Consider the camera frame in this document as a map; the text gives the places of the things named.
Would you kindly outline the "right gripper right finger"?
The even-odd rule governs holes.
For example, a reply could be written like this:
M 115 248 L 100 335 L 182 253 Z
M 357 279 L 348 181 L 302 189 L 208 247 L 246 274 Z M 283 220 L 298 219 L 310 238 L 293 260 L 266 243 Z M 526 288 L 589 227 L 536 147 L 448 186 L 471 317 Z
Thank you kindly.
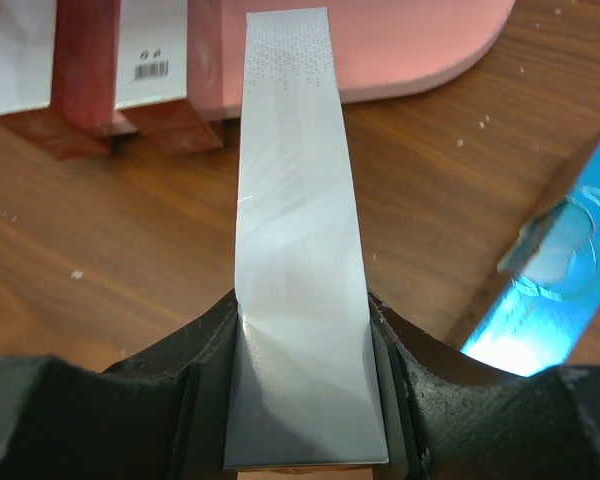
M 600 479 L 600 365 L 521 377 L 370 293 L 389 462 L 376 479 Z

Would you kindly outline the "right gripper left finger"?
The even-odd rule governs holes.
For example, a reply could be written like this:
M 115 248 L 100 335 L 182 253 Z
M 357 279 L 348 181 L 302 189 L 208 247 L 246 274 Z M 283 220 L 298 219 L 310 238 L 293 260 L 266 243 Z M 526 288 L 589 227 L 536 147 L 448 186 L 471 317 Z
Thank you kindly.
M 227 479 L 237 301 L 94 372 L 0 356 L 0 479 Z

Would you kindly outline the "blue toothpaste box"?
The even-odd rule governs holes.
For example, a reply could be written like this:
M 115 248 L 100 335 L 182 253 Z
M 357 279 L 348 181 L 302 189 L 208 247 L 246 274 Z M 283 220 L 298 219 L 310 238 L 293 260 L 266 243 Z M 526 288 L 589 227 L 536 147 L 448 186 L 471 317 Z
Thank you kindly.
M 600 133 L 549 182 L 456 331 L 470 358 L 520 376 L 567 360 L 600 309 Z

